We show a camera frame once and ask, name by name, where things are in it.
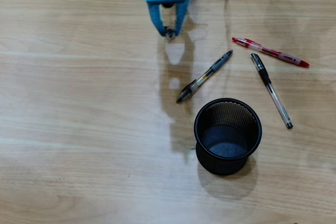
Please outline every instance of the black mesh pen holder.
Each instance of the black mesh pen holder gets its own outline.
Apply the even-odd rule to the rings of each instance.
[[[245,103],[222,98],[198,113],[194,132],[200,164],[217,175],[231,175],[244,167],[261,140],[261,123]]]

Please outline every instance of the pen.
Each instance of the pen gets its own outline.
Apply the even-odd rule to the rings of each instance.
[[[232,53],[233,50],[224,54],[202,76],[188,84],[177,97],[176,103],[181,103],[191,97],[210,76],[217,72],[229,60]]]
[[[277,108],[278,108],[278,110],[279,110],[279,112],[282,116],[282,119],[284,120],[287,128],[288,129],[293,128],[293,124],[292,124],[284,106],[282,106],[282,104],[281,104],[281,102],[278,98],[278,95],[276,94],[275,89],[273,88],[271,80],[268,77],[268,73],[266,71],[266,68],[265,68],[264,64],[262,63],[261,59],[259,58],[259,56],[257,54],[251,54],[251,57],[252,57],[252,60],[253,60],[254,64],[256,65],[256,68],[259,72],[259,75],[260,75],[261,79],[263,80],[265,86],[267,87],[269,93],[271,94],[271,96],[274,100],[274,103],[277,106]]]
[[[272,49],[268,49],[266,47],[263,47],[261,44],[258,44],[256,42],[250,40],[250,39],[233,37],[232,40],[235,43],[240,44],[244,47],[251,48],[251,49],[259,51],[259,52],[264,52],[268,55],[272,55],[272,56],[274,56],[274,57],[276,57],[280,60],[283,60],[285,62],[289,62],[289,63],[295,64],[295,65],[298,65],[300,67],[309,68],[309,64],[307,62],[301,60],[301,59],[295,58],[294,56],[285,54],[283,52],[277,52],[277,51],[274,51]]]

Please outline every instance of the wood grain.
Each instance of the wood grain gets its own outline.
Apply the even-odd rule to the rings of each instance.
[[[193,0],[170,43],[145,0],[0,5],[1,224],[336,223],[336,0]],[[262,55],[292,131],[232,36],[311,64]],[[224,69],[176,105],[229,49]],[[263,126],[229,177],[192,150],[197,112],[222,97]]]

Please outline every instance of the pen cap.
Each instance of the pen cap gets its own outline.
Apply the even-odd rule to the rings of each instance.
[[[198,113],[194,133],[200,164],[217,175],[230,175],[244,167],[261,141],[261,123],[245,103],[223,98]]]
[[[264,84],[267,86],[267,84],[271,84],[271,80],[268,77],[268,72],[261,61],[260,57],[257,54],[251,54],[252,61],[254,62],[258,73],[263,80]]]

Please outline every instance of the pen clip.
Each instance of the pen clip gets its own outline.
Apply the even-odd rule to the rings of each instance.
[[[268,75],[267,70],[266,70],[263,62],[261,61],[259,55],[257,55],[257,54],[251,54],[251,56],[252,56],[252,60],[253,60],[254,64],[256,65],[257,70],[261,71],[261,70],[264,69],[265,72],[266,72],[266,74]]]

